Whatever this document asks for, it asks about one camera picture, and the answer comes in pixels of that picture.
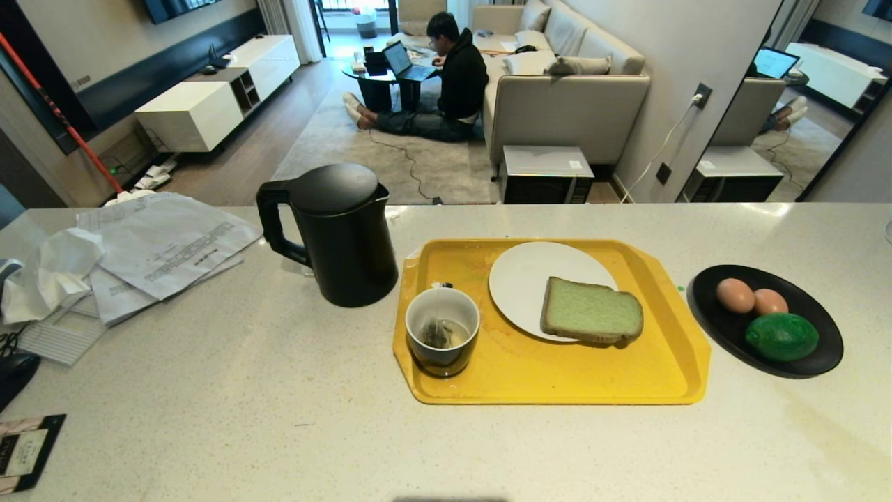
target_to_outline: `laptop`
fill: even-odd
[[[799,56],[762,47],[756,54],[756,68],[760,75],[770,79],[783,79],[790,68],[799,62]]]
[[[402,45],[402,42],[397,42],[385,48],[384,57],[387,58],[387,63],[390,64],[391,70],[393,70],[393,74],[396,75],[397,79],[423,82],[437,71],[433,66],[412,64],[412,61],[409,59],[409,53],[406,52],[406,47]]]

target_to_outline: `mirror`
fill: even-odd
[[[678,201],[801,199],[884,94],[890,61],[892,0],[784,0]]]

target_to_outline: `laptop screen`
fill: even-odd
[[[772,79],[783,79],[797,61],[799,61],[797,55],[782,53],[768,47],[762,47],[756,54],[756,68],[759,73]]]
[[[409,54],[406,52],[406,47],[402,46],[402,42],[385,48],[384,57],[391,65],[391,70],[398,75],[412,66],[412,61],[409,60]]]

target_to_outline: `black bowl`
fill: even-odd
[[[808,356],[779,363],[760,356],[744,339],[755,313],[734,314],[715,295],[719,282],[740,279],[754,291],[774,289],[787,300],[792,314],[805,317],[818,330],[818,347]],[[688,288],[688,304],[706,333],[739,360],[763,372],[785,378],[811,378],[826,373],[842,360],[842,336],[830,314],[808,293],[776,275],[742,265],[716,265],[697,274]]]

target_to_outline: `black hoodie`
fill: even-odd
[[[470,29],[461,32],[455,46],[446,54],[440,77],[442,93],[437,107],[447,119],[464,119],[480,112],[483,90],[490,78],[480,51],[472,43]]]

